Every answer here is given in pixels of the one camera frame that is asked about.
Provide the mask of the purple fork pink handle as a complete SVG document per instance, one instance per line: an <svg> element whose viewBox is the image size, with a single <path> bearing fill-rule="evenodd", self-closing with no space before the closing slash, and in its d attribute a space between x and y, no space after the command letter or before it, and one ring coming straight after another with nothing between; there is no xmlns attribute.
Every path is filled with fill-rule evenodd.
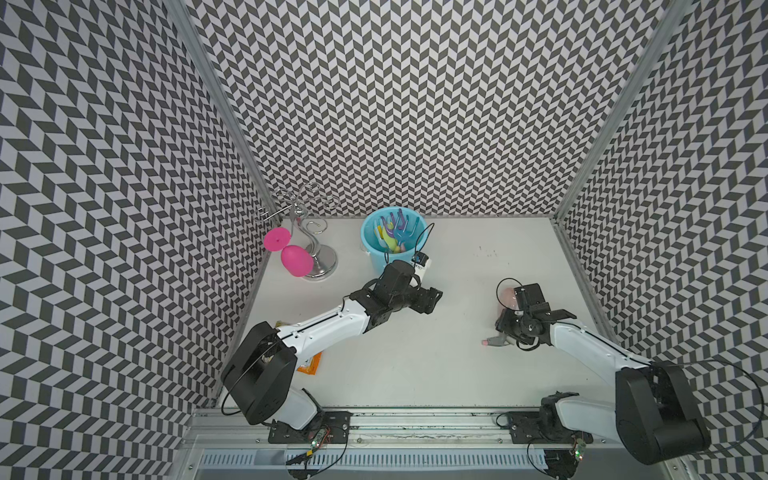
<svg viewBox="0 0 768 480"><path fill-rule="evenodd" d="M390 212L388 217L383 217L382 222L387 233L395 238L404 235L406 229L406 216L401 210Z"/></svg>

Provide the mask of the chrome glass holder stand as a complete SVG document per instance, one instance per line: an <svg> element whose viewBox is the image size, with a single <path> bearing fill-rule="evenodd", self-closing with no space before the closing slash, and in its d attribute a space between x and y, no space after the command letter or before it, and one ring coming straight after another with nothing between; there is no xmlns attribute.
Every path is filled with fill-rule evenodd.
<svg viewBox="0 0 768 480"><path fill-rule="evenodd" d="M317 183L306 184L298 191L281 189L273 193L276 210L260 218L263 224L271 224L287 216L289 227L276 226L271 228L263 237L264 248L268 252L277 252L287 245L298 245L304 248L314 258L314 268L305 280L318 281L329 277L338 266L336 251L323 244L318 236L328 228L325 219L317 218L311 206L333 206L337 197L325 193Z"/></svg>

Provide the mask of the light blue toy rake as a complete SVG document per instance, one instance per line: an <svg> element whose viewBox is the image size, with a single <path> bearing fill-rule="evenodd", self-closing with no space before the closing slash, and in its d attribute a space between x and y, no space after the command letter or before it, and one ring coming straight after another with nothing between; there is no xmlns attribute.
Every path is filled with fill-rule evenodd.
<svg viewBox="0 0 768 480"><path fill-rule="evenodd" d="M418 215L406 216L406 229L404 230L404 246L407 250L415 249L423 230L422 218Z"/></svg>

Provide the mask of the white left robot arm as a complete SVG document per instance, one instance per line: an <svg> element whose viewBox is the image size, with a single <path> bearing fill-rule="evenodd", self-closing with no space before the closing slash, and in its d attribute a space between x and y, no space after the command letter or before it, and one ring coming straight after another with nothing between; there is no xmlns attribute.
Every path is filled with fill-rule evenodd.
<svg viewBox="0 0 768 480"><path fill-rule="evenodd" d="M395 260L325 313L281 327L261 322L247 332L222 371L225 399L235 403L250 425L273 420L303 430L316 421L321 408L293 385L301 364L386 323L395 312L430 314L442 296L442 291L422 286L412 264Z"/></svg>

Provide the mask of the green trowel wooden handle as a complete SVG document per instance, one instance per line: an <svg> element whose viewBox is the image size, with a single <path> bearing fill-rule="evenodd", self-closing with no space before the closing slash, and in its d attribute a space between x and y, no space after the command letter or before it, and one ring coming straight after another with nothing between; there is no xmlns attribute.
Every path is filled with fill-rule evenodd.
<svg viewBox="0 0 768 480"><path fill-rule="evenodd" d="M398 240L391 238L389 236L384 237L384 242L392 253L397 254L397 253L405 252L403 242L399 242Z"/></svg>

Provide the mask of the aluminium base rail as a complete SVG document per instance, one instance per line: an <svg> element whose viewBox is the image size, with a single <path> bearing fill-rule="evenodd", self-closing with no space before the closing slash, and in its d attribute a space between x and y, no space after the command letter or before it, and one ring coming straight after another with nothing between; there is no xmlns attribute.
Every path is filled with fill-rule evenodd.
<svg viewBox="0 0 768 480"><path fill-rule="evenodd" d="M532 408L352 408L332 407L328 434L312 437L274 424L250 425L233 409L203 409L169 470L170 479L200 479L214 471L286 473L324 478L348 471L437 473L513 471L536 479L551 474L589 477L600 462L628 468L635 478L695 479L687 459L648 467L620 443L600 437L573 445L523 444L512 440L506 413Z"/></svg>

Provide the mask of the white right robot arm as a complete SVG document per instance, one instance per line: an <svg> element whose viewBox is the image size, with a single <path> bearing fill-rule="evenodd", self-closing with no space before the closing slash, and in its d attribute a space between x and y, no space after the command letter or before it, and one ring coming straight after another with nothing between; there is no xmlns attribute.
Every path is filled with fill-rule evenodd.
<svg viewBox="0 0 768 480"><path fill-rule="evenodd" d="M595 373L614 395L588 400L576 392L542 399L538 412L508 413L516 443L535 437L576 444L600 437L620 443L637 461L653 465L707 450L711 434L682 367L623 349L576 324L565 309L554 310L539 285L518 285L495 328L517 348L532 352L549 346L565 352Z"/></svg>

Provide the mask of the orange Fox's candy bag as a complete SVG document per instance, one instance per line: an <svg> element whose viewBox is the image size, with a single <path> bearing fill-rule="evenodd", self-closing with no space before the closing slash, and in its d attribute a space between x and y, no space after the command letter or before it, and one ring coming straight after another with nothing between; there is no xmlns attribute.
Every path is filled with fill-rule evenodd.
<svg viewBox="0 0 768 480"><path fill-rule="evenodd" d="M294 352L297 358L296 371L315 375L322 356L322 349L318 346L318 334L315 330L301 330L300 327L284 322L277 322L275 328L279 339Z"/></svg>

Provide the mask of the light blue plastic bucket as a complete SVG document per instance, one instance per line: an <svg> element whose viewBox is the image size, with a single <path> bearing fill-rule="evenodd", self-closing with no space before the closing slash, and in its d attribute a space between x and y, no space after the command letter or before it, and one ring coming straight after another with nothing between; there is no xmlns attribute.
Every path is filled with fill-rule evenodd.
<svg viewBox="0 0 768 480"><path fill-rule="evenodd" d="M392 211L397 212L399 209L403 209L405 212L408 212L408 213L418 214L422 218L423 230L421 232L419 242L417 243L417 246L415 249L408 250L405 253L395 254L395 253L390 253L385 246L380 244L380 241L376 232L376 226L382 225L384 227L382 218L388 217L390 212ZM391 263L393 260L403 260L406 262L410 262L414 253L424 248L424 245L427 239L429 238L427 229L428 229L428 224L426 220L416 211L406 207L397 207L397 206L383 207L369 214L363 220L362 226L360 227L360 240L362 242L364 251L368 254L368 257L373 265L374 272L376 274L382 273L386 264Z"/></svg>

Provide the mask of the teal fork yellow handle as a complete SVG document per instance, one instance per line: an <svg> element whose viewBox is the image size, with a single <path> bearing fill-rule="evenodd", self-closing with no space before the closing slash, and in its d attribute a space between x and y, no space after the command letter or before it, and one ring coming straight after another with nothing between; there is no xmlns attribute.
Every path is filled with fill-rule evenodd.
<svg viewBox="0 0 768 480"><path fill-rule="evenodd" d="M413 249L417 245L417 237L421 225L421 217L418 214L405 212L399 209L396 214L395 239L402 253Z"/></svg>

